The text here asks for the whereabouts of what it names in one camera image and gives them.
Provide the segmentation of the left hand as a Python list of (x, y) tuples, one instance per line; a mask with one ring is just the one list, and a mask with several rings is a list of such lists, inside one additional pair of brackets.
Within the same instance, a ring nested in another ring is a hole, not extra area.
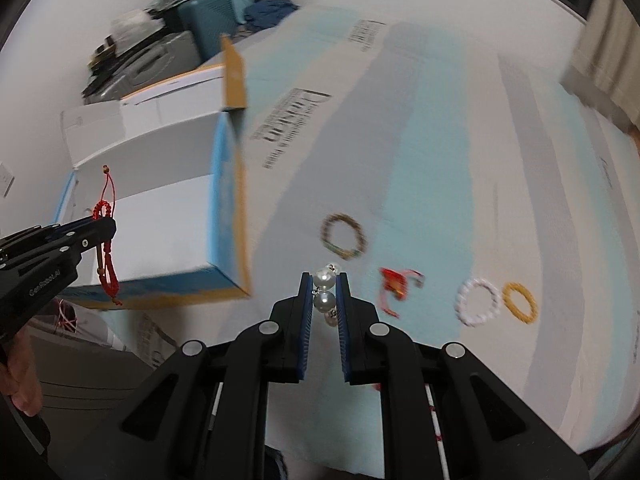
[(43, 395), (27, 327), (2, 349), (6, 352), (6, 364), (1, 364), (1, 393), (28, 417), (37, 415), (42, 409)]

